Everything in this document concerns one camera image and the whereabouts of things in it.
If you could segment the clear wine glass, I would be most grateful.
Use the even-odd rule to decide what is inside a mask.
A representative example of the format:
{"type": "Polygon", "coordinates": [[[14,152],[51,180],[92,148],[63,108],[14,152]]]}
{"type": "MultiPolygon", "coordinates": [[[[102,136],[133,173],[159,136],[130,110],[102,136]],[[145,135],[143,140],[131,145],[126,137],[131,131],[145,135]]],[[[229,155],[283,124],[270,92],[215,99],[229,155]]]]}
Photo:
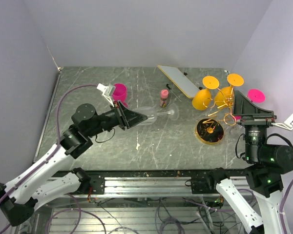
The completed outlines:
{"type": "Polygon", "coordinates": [[[133,111],[147,116],[147,120],[139,123],[138,126],[147,126],[153,124],[159,116],[168,116],[171,120],[177,120],[179,118],[179,107],[176,104],[170,104],[166,111],[157,111],[153,107],[139,107],[133,109],[133,111]]]}

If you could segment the pink wine glass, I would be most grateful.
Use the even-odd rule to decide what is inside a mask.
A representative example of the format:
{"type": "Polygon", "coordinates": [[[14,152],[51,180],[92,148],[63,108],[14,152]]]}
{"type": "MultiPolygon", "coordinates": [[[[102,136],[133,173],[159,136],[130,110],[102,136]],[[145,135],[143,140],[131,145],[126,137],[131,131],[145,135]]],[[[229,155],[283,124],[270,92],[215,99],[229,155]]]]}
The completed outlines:
{"type": "Polygon", "coordinates": [[[112,94],[114,101],[120,101],[125,107],[127,107],[126,98],[127,98],[127,87],[122,83],[114,84],[115,90],[112,94]]]}
{"type": "MultiPolygon", "coordinates": [[[[266,99],[266,96],[264,95],[264,93],[258,89],[250,89],[246,97],[255,105],[264,102],[266,99]]],[[[234,116],[234,117],[236,118],[236,120],[239,120],[241,118],[240,116],[234,116]]]]}

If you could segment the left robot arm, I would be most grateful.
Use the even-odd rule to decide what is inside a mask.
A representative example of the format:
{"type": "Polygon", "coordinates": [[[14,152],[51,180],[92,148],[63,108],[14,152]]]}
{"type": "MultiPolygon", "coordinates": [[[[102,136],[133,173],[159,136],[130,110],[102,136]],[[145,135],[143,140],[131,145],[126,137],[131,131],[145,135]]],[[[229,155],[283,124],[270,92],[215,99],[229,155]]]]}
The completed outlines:
{"type": "Polygon", "coordinates": [[[12,227],[22,224],[41,206],[64,194],[86,193],[91,187],[91,178],[82,168],[74,168],[52,182],[48,179],[89,149],[92,137],[115,127],[130,129],[147,120],[147,115],[117,101],[110,111],[100,115],[93,105],[82,104],[71,118],[73,124],[43,157],[20,176],[0,183],[0,209],[12,227]]]}

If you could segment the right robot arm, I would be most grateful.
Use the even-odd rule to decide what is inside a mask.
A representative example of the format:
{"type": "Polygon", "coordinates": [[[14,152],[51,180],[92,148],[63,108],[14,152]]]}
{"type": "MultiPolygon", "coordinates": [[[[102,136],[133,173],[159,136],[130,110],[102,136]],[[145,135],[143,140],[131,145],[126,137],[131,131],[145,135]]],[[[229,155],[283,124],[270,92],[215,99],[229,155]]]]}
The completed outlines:
{"type": "Polygon", "coordinates": [[[248,234],[288,234],[284,205],[290,189],[284,190],[281,176],[293,171],[293,145],[285,137],[286,145],[268,144],[269,127],[293,130],[293,113],[282,123],[276,123],[273,111],[257,107],[240,91],[234,92],[233,115],[240,116],[237,123],[245,128],[245,151],[241,154],[250,164],[245,168],[246,181],[255,196],[258,214],[243,198],[223,168],[207,173],[206,189],[218,192],[239,217],[248,234]]]}

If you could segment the orange wine glass right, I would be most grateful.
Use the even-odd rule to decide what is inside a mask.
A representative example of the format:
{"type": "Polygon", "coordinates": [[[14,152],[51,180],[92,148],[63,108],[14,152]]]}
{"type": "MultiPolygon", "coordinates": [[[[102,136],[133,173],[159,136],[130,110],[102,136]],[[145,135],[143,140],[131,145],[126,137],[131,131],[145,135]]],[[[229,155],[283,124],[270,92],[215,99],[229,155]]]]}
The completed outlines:
{"type": "Polygon", "coordinates": [[[226,108],[234,96],[234,87],[244,84],[244,79],[239,74],[229,74],[227,76],[229,86],[220,89],[214,98],[214,102],[218,109],[226,108]]]}

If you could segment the orange wine glass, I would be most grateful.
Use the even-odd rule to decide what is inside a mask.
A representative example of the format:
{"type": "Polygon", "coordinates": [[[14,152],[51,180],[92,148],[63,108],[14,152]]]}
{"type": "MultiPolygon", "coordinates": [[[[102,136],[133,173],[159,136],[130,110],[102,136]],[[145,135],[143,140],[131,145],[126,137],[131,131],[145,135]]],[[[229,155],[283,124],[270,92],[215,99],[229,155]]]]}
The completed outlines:
{"type": "Polygon", "coordinates": [[[218,109],[226,108],[234,96],[234,87],[244,84],[244,79],[239,74],[229,74],[227,76],[229,86],[220,89],[214,98],[214,102],[218,109]]]}
{"type": "Polygon", "coordinates": [[[208,108],[210,101],[212,100],[210,90],[218,89],[220,83],[216,77],[205,76],[202,79],[204,88],[200,90],[192,100],[192,106],[199,111],[203,111],[208,108]]]}

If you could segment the gold wine glass rack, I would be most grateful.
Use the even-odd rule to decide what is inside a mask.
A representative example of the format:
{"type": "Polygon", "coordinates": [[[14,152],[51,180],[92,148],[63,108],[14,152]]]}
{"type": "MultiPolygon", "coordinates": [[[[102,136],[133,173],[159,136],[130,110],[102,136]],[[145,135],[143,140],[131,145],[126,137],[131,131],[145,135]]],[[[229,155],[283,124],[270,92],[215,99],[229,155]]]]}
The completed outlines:
{"type": "Polygon", "coordinates": [[[224,94],[222,100],[213,100],[208,97],[203,100],[203,104],[208,109],[216,107],[216,111],[210,113],[206,118],[201,119],[195,128],[197,138],[204,144],[215,145],[222,141],[225,134],[223,123],[227,126],[233,126],[237,123],[233,115],[234,91],[224,94]]]}

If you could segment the orange wine glass left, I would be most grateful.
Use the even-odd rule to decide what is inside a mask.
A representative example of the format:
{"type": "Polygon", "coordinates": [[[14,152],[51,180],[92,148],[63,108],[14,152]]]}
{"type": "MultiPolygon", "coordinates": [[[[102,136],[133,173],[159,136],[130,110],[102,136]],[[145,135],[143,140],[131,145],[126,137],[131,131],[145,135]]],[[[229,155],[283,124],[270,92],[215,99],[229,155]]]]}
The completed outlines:
{"type": "Polygon", "coordinates": [[[192,100],[192,106],[199,111],[203,111],[208,108],[210,101],[212,100],[210,90],[218,89],[220,83],[216,77],[205,76],[202,79],[204,88],[200,90],[192,100]]]}

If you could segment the small pink capped bottle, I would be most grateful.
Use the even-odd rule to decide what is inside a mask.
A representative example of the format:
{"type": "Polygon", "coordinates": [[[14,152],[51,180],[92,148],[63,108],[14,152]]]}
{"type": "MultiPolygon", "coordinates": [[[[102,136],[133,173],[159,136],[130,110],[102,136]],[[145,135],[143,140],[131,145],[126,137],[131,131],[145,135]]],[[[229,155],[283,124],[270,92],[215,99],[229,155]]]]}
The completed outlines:
{"type": "Polygon", "coordinates": [[[160,92],[160,107],[164,108],[167,105],[167,98],[169,96],[169,91],[164,89],[160,92]]]}

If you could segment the yellow framed tilted mirror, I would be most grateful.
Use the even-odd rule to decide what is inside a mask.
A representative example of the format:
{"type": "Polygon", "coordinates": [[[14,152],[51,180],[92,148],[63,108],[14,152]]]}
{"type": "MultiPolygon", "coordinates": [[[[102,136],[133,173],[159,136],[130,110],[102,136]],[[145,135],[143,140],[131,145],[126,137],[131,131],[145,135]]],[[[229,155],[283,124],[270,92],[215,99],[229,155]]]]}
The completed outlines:
{"type": "Polygon", "coordinates": [[[202,87],[196,86],[190,81],[177,67],[163,65],[157,65],[157,67],[187,98],[192,99],[199,91],[203,90],[202,87]]]}

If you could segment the aluminium rail frame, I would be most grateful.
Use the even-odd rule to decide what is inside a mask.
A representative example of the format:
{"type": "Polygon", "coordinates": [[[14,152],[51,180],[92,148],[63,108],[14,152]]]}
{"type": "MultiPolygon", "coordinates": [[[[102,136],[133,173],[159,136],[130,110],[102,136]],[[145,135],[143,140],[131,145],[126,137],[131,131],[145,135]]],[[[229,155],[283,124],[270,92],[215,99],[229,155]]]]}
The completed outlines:
{"type": "Polygon", "coordinates": [[[217,195],[209,170],[86,171],[95,198],[198,197],[217,195]]]}

